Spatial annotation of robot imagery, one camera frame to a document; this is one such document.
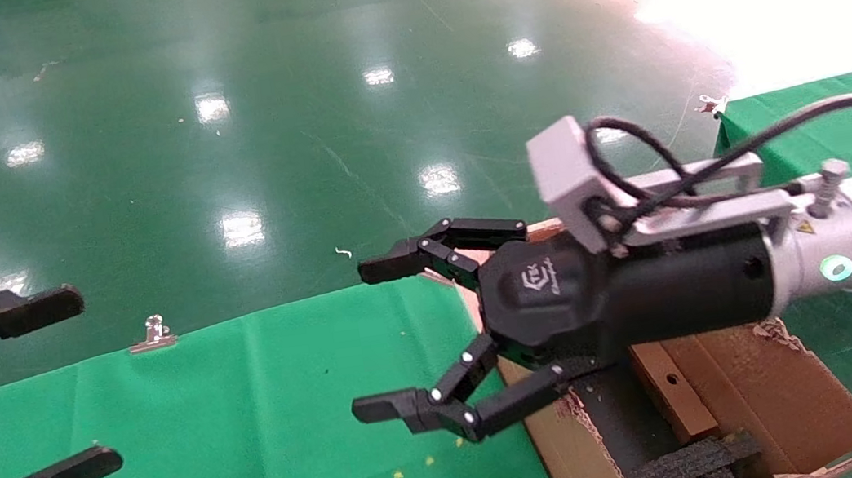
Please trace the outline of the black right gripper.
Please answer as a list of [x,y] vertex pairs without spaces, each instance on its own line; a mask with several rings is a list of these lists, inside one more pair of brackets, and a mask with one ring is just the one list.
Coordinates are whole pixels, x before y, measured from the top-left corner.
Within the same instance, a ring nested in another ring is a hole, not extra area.
[[[480,443],[560,400],[630,344],[726,330],[773,312],[770,253],[755,223],[691,235],[672,248],[630,248],[624,258],[591,254],[569,232],[530,243],[527,233],[518,219],[446,218],[362,259],[357,271],[367,285],[430,270],[478,287],[489,333],[430,389],[354,399],[357,421],[397,420],[413,433],[444,429]],[[480,266],[461,250],[495,253]],[[530,375],[470,404],[501,359]]]

